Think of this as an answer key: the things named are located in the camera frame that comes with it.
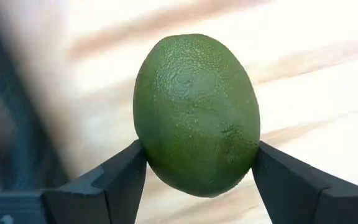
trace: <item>wood grain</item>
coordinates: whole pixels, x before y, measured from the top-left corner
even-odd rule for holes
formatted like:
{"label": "wood grain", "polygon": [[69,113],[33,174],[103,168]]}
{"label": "wood grain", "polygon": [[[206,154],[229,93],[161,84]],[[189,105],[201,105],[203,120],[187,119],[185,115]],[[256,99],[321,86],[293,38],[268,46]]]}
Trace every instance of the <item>wood grain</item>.
{"label": "wood grain", "polygon": [[[16,2],[0,1],[0,29],[72,176],[137,138],[134,80],[154,44],[197,32],[226,44],[246,68],[262,140],[358,185],[358,1]],[[31,7],[37,10],[23,12]],[[137,223],[270,220],[252,174],[205,199],[166,186],[148,169]]]}

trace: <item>light wood table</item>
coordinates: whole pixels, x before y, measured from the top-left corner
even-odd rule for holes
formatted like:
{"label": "light wood table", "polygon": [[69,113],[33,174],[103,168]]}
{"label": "light wood table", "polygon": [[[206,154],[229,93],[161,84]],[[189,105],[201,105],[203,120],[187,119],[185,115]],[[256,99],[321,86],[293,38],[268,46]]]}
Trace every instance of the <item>light wood table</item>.
{"label": "light wood table", "polygon": [[[255,86],[262,140],[358,185],[358,0],[0,0],[0,30],[72,176],[137,139],[137,71],[166,35],[226,44]],[[252,174],[213,199],[148,169],[137,223],[270,223]]]}

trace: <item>textured fruit skin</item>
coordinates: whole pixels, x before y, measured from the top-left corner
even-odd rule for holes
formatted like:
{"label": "textured fruit skin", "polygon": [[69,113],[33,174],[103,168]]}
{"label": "textured fruit skin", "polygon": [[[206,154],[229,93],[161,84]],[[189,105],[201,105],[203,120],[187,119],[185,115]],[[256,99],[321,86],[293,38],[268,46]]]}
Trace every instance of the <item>textured fruit skin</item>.
{"label": "textured fruit skin", "polygon": [[202,34],[160,40],[144,60],[133,99],[136,133],[156,175],[198,197],[235,187],[259,146],[259,106],[244,67]]}

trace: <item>wooden surface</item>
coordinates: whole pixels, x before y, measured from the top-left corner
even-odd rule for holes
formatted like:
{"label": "wooden surface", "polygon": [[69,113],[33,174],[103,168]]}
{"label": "wooden surface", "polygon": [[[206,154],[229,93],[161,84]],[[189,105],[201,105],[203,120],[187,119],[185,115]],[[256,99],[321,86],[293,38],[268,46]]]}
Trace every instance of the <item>wooden surface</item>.
{"label": "wooden surface", "polygon": [[[154,44],[197,32],[246,68],[262,140],[358,185],[358,0],[0,0],[0,30],[72,176],[137,138],[134,80]],[[137,223],[270,220],[252,174],[205,199],[149,169]]]}

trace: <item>blurred background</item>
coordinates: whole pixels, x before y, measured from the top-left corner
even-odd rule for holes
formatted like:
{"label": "blurred background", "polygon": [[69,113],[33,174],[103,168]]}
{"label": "blurred background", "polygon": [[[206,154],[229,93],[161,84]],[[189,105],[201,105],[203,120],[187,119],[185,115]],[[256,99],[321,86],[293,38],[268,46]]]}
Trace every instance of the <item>blurred background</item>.
{"label": "blurred background", "polygon": [[[158,40],[184,33],[214,37],[241,61],[263,141],[358,185],[358,0],[0,0],[2,39],[71,177],[137,139],[140,65]],[[137,223],[245,222],[270,223],[252,174],[205,199],[148,169]]]}

